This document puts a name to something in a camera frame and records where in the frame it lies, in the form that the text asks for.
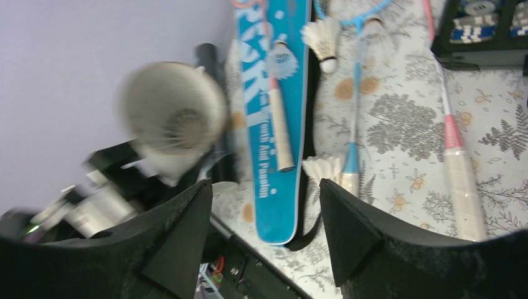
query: gray wall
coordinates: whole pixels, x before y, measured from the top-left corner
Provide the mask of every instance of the gray wall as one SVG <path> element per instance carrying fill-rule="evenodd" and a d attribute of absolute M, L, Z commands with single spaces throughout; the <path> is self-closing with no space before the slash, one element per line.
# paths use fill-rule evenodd
<path fill-rule="evenodd" d="M 0 0 L 0 212 L 85 183 L 89 153 L 129 139 L 116 91 L 134 68 L 227 51 L 230 0 Z"/>

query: floral pattern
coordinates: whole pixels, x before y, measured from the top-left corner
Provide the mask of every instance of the floral pattern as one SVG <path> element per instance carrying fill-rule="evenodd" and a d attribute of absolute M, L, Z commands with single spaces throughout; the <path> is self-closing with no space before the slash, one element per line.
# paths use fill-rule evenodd
<path fill-rule="evenodd" d="M 354 15 L 370 0 L 332 0 L 325 5 Z M 431 2 L 439 20 L 444 0 Z M 440 78 L 428 50 L 422 2 L 394 0 L 380 12 L 398 45 L 389 64 L 364 67 L 359 102 L 360 198 L 411 224 L 456 237 L 455 214 L 445 184 L 444 110 Z M 341 298 L 334 286 L 324 229 L 308 247 L 290 252 L 259 240 L 254 228 L 253 178 L 244 120 L 236 43 L 227 59 L 227 93 L 233 115 L 238 191 L 215 194 L 213 213 L 313 298 Z M 317 154 L 347 150 L 356 33 L 345 28 L 339 67 L 320 79 L 314 106 Z M 445 71 L 454 116 L 471 152 L 490 237 L 528 229 L 528 82 L 520 71 Z M 306 228 L 319 214 L 318 188 L 308 186 Z"/>

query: white racket grip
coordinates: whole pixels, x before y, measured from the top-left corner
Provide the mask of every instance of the white racket grip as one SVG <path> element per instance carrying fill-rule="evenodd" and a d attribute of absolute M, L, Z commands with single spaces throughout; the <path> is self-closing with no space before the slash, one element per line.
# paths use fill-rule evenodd
<path fill-rule="evenodd" d="M 469 152 L 464 148 L 446 149 L 444 160 L 458 238 L 476 242 L 486 240 L 482 204 Z"/>
<path fill-rule="evenodd" d="M 280 172 L 290 171 L 294 168 L 293 155 L 291 154 L 290 134 L 284 113 L 284 103 L 279 89 L 270 90 L 271 125 L 275 136 L 275 149 L 277 167 Z"/>
<path fill-rule="evenodd" d="M 359 198 L 359 173 L 343 173 L 341 187 Z"/>

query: shuttlecock feather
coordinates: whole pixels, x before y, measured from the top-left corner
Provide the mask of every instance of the shuttlecock feather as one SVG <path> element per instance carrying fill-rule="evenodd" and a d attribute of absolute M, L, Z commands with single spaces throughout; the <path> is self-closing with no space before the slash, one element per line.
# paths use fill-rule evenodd
<path fill-rule="evenodd" d="M 322 156 L 308 157 L 303 161 L 303 169 L 306 175 L 319 184 L 322 179 L 331 179 L 340 184 L 341 172 L 345 163 L 345 155 L 342 153 Z"/>
<path fill-rule="evenodd" d="M 391 63 L 397 51 L 383 22 L 376 15 L 365 21 L 359 34 L 358 48 L 359 61 L 367 69 Z"/>
<path fill-rule="evenodd" d="M 266 60 L 268 71 L 279 80 L 292 76 L 299 67 L 297 58 L 282 40 L 274 43 Z"/>
<path fill-rule="evenodd" d="M 314 51 L 319 59 L 321 70 L 331 73 L 337 69 L 337 44 L 341 35 L 338 20 L 328 17 L 325 20 L 310 22 L 301 29 L 303 42 Z"/>

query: table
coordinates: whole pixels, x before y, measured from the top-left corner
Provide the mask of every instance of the table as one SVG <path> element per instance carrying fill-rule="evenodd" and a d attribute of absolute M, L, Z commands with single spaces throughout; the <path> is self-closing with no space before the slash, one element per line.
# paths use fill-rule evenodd
<path fill-rule="evenodd" d="M 333 3 L 336 17 L 344 17 L 354 15 L 349 7 L 370 2 Z M 431 3 L 437 20 L 443 3 Z M 423 229 L 456 237 L 442 158 L 440 81 L 428 50 L 422 2 L 395 0 L 380 16 L 398 44 L 398 53 L 388 67 L 365 69 L 362 75 L 361 199 Z M 320 80 L 314 126 L 317 154 L 346 150 L 355 43 L 354 31 L 345 30 L 338 70 Z M 225 69 L 242 182 L 239 191 L 215 194 L 213 213 L 313 298 L 341 298 L 334 286 L 324 229 L 299 252 L 258 239 L 236 42 Z M 488 234 L 528 229 L 527 82 L 516 70 L 445 73 L 453 111 L 472 154 Z M 308 187 L 310 192 L 317 190 L 313 184 Z M 311 225 L 320 211 L 317 194 L 313 195 L 306 212 Z"/>

